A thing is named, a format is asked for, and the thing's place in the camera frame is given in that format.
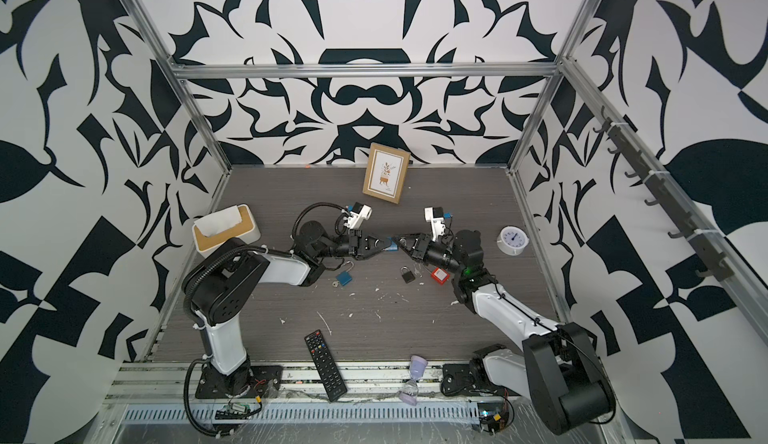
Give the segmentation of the small blue padlock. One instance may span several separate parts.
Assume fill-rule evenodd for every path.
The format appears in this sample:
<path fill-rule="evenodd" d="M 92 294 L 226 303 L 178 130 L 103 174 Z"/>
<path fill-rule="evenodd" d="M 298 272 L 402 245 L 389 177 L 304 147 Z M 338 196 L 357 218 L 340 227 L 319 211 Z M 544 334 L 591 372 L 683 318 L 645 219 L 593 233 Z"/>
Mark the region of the small blue padlock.
<path fill-rule="evenodd" d="M 384 249 L 385 252 L 395 252 L 399 250 L 399 246 L 396 240 L 392 239 L 389 245 Z"/>

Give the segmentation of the small black padlock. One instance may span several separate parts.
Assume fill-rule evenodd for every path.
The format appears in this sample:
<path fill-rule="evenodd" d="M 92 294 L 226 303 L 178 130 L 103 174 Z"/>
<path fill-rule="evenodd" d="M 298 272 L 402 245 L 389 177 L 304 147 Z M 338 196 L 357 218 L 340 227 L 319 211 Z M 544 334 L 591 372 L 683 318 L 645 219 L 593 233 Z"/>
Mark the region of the small black padlock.
<path fill-rule="evenodd" d="M 400 269 L 400 274 L 405 283 L 413 282 L 416 279 L 415 273 L 406 266 Z"/>

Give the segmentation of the red padlock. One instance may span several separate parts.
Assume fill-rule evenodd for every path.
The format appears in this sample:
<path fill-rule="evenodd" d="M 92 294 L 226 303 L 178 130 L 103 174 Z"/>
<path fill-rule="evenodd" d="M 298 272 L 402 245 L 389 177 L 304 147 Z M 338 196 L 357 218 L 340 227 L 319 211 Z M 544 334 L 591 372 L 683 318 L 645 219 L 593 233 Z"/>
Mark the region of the red padlock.
<path fill-rule="evenodd" d="M 431 271 L 430 276 L 438 284 L 444 285 L 451 277 L 451 274 L 441 267 L 435 267 Z"/>

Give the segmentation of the large blue padlock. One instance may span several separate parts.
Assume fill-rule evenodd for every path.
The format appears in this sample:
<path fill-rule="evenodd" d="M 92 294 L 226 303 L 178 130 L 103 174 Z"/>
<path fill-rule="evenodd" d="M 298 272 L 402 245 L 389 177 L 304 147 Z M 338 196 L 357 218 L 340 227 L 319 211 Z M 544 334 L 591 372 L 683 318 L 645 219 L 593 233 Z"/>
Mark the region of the large blue padlock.
<path fill-rule="evenodd" d="M 351 275 L 351 270 L 354 268 L 354 262 L 351 260 L 348 260 L 342 264 L 342 271 L 336 275 L 335 280 L 333 281 L 334 287 L 345 287 L 348 285 L 352 280 L 353 276 Z"/>

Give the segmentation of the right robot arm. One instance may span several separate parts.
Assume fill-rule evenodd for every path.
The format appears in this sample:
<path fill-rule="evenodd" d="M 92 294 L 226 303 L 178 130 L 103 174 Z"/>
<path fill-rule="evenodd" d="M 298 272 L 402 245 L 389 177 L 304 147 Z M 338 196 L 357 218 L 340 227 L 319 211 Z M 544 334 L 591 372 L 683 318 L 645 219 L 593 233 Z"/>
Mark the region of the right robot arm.
<path fill-rule="evenodd" d="M 522 351 L 517 355 L 500 347 L 480 357 L 491 384 L 529 399 L 556 435 L 614 419 L 615 391 L 588 331 L 545 318 L 507 292 L 484 264 L 478 231 L 461 230 L 450 246 L 424 233 L 398 235 L 394 241 L 412 260 L 449 272 L 457 300 Z"/>

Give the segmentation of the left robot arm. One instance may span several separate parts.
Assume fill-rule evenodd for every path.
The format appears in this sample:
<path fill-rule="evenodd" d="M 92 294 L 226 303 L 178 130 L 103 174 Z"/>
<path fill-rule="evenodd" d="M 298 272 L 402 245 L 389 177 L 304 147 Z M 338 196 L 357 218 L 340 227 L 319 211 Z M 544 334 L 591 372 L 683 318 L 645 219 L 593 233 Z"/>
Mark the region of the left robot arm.
<path fill-rule="evenodd" d="M 322 224 L 302 224 L 288 251 L 247 244 L 232 237 L 183 281 L 184 311 L 204 346 L 203 378 L 214 397 L 242 395 L 257 385 L 242 339 L 240 312 L 260 284 L 309 286 L 327 270 L 326 258 L 364 260 L 392 240 L 360 229 L 335 235 Z"/>

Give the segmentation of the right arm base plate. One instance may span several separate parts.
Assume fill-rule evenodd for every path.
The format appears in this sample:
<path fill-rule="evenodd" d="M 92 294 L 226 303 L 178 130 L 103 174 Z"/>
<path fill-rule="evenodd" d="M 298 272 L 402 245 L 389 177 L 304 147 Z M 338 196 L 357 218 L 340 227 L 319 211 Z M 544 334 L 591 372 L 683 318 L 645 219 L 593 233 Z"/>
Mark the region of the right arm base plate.
<path fill-rule="evenodd" d="M 506 388 L 491 383 L 473 362 L 444 364 L 440 392 L 447 397 L 509 397 L 511 395 Z"/>

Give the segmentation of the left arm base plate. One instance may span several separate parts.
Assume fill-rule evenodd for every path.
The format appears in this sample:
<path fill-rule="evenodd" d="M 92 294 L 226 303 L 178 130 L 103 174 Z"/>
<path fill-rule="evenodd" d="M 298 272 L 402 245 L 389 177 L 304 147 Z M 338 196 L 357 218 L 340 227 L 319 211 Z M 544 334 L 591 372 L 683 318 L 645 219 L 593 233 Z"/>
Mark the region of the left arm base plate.
<path fill-rule="evenodd" d="M 269 398 L 276 396 L 282 383 L 283 367 L 280 365 L 252 365 L 249 370 L 243 366 L 233 374 L 225 376 L 212 365 L 204 364 L 201 377 L 197 379 L 195 398 Z"/>

